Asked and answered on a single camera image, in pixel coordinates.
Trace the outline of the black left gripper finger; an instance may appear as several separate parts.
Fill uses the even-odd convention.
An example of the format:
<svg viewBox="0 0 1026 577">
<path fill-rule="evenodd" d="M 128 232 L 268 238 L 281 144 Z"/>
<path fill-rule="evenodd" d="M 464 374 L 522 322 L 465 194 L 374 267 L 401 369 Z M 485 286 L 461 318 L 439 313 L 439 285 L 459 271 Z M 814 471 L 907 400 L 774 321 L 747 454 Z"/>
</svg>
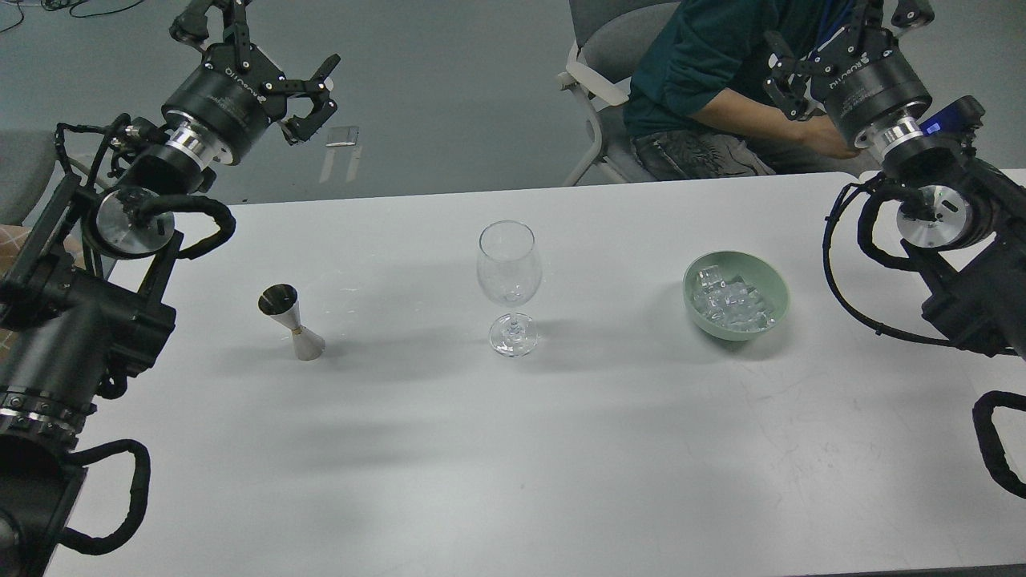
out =
<svg viewBox="0 0 1026 577">
<path fill-rule="evenodd" d="M 219 10 L 223 41 L 236 49 L 246 48 L 246 2 L 245 1 L 190 1 L 172 21 L 169 34 L 173 40 L 197 51 L 208 49 L 208 12 Z"/>
<path fill-rule="evenodd" d="M 265 83 L 265 113 L 270 120 L 280 125 L 289 145 L 308 142 L 337 112 L 337 104 L 330 94 L 329 76 L 340 61 L 341 56 L 338 54 L 327 56 L 307 80 L 282 77 Z M 286 119 L 287 102 L 295 98 L 308 99 L 311 102 L 310 112 L 305 116 L 293 115 Z"/>
</svg>

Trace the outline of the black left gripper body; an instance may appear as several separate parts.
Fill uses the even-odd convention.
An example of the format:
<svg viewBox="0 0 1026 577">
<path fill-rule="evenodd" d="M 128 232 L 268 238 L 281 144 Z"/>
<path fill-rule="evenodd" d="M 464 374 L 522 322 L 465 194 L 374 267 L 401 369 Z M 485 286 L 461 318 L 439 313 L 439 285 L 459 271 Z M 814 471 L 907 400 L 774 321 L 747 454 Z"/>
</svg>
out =
<svg viewBox="0 0 1026 577">
<path fill-rule="evenodd" d="M 233 48 L 219 43 L 209 47 L 203 62 L 161 107 L 164 119 L 177 125 L 190 118 L 216 134 L 227 155 L 220 162 L 238 164 L 273 122 L 285 117 L 287 98 L 267 95 L 268 84 L 285 77 L 259 48 L 252 47 L 236 63 Z"/>
</svg>

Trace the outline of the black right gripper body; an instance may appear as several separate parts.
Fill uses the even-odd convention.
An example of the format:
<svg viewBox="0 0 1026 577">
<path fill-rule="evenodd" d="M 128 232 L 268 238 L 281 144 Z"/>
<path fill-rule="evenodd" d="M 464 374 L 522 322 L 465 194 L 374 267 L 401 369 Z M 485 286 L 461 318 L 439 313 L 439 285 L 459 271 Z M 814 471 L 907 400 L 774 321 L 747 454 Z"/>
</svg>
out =
<svg viewBox="0 0 1026 577">
<path fill-rule="evenodd" d="M 933 98 L 883 28 L 843 28 L 820 46 L 818 61 L 830 69 L 811 80 L 820 103 L 846 145 L 865 147 L 865 132 L 895 115 L 919 119 Z"/>
</svg>

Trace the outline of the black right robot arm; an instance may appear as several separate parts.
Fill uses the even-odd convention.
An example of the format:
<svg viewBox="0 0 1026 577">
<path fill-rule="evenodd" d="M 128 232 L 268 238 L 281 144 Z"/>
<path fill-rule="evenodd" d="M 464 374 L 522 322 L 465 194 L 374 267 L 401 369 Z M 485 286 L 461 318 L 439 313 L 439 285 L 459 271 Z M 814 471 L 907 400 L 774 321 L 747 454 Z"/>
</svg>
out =
<svg viewBox="0 0 1026 577">
<path fill-rule="evenodd" d="M 768 30 L 765 91 L 789 119 L 824 111 L 849 146 L 882 164 L 867 183 L 844 188 L 826 220 L 824 273 L 849 314 L 876 333 L 928 343 L 866 317 L 837 288 L 830 263 L 834 230 L 862 192 L 858 247 L 886 268 L 923 278 L 930 296 L 921 315 L 939 332 L 933 344 L 1022 357 L 1024 188 L 978 157 L 972 142 L 984 109 L 977 99 L 963 97 L 928 115 L 933 99 L 893 29 L 933 18 L 928 1 L 901 1 L 884 26 L 881 2 L 857 1 L 805 57 Z"/>
</svg>

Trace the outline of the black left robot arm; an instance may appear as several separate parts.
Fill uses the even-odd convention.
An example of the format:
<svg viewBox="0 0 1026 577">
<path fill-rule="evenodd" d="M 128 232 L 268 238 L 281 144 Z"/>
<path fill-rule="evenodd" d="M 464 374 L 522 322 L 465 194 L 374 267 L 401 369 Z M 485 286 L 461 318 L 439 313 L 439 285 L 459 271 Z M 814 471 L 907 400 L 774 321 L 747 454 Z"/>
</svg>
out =
<svg viewBox="0 0 1026 577">
<path fill-rule="evenodd" d="M 212 165 L 235 167 L 278 124 L 307 142 L 337 112 L 324 59 L 294 79 L 252 42 L 246 1 L 191 1 L 169 33 L 201 55 L 161 108 L 161 124 L 119 115 L 103 127 L 61 123 L 63 178 L 2 278 L 2 573 L 41 576 L 56 548 L 123 547 L 149 505 L 151 457 L 132 439 L 78 449 L 95 398 L 125 394 L 176 326 L 164 292 L 179 260 L 227 244 L 236 221 L 208 197 Z M 69 518 L 88 468 L 133 457 L 125 520 L 85 535 Z"/>
</svg>

